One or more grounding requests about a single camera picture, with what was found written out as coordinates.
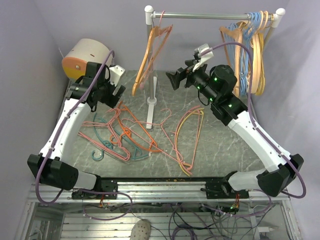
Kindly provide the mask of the brown wooden hanger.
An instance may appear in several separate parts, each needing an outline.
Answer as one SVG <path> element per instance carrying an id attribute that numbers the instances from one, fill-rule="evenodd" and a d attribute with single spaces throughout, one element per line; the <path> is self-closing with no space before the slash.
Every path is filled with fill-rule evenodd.
<path id="1" fill-rule="evenodd" d="M 164 28 L 160 28 L 159 26 L 155 26 L 151 28 L 147 45 L 146 45 L 146 50 L 143 56 L 143 60 L 141 62 L 140 68 L 138 70 L 134 84 L 132 86 L 131 95 L 133 97 L 136 95 L 137 89 L 141 86 L 141 84 L 145 81 L 147 76 L 150 74 L 151 67 L 153 66 L 159 53 L 162 51 L 172 30 L 173 30 L 172 24 Z M 156 39 L 159 40 L 161 37 L 163 37 L 163 39 L 159 42 L 159 45 L 155 53 L 152 53 L 152 48 Z"/>

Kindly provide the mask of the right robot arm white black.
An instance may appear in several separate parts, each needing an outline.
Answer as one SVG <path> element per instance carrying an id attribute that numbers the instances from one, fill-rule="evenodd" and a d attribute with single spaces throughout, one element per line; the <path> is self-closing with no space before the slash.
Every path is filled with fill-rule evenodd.
<path id="1" fill-rule="evenodd" d="M 238 191 L 252 189 L 277 197 L 298 176 L 304 159 L 280 147 L 252 118 L 248 107 L 233 94 L 237 78 L 230 66 L 217 65 L 209 73 L 206 69 L 204 65 L 193 70 L 190 65 L 175 73 L 167 72 L 166 76 L 174 90 L 183 80 L 186 88 L 194 86 L 207 99 L 213 115 L 238 134 L 263 163 L 260 170 L 233 171 L 226 175 L 220 186 L 221 194 L 231 198 Z"/>

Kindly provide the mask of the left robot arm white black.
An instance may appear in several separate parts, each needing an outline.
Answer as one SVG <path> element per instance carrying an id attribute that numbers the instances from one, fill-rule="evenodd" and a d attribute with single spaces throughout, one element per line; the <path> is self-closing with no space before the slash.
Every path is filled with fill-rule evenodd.
<path id="1" fill-rule="evenodd" d="M 86 117 L 96 111 L 98 102 L 114 108 L 126 89 L 118 86 L 124 68 L 105 66 L 97 76 L 100 68 L 99 63 L 87 63 L 85 73 L 67 91 L 62 113 L 49 140 L 38 154 L 31 154 L 27 160 L 37 183 L 63 190 L 84 189 L 91 199 L 101 195 L 101 181 L 98 175 L 68 164 L 73 144 Z"/>

